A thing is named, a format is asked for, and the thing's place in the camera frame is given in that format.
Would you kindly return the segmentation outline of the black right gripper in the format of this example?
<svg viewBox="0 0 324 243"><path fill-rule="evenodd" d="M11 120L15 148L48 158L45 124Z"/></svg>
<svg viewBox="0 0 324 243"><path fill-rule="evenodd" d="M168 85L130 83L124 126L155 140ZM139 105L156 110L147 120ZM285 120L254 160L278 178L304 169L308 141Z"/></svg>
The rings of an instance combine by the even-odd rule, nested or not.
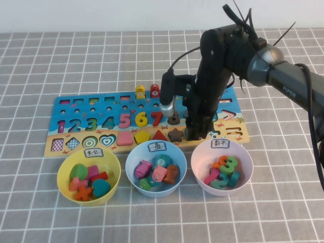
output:
<svg viewBox="0 0 324 243"><path fill-rule="evenodd" d="M211 130L219 101L229 82L228 74L197 74L187 96L188 118L185 128L187 141L205 139ZM199 134L193 125L199 125Z"/></svg>

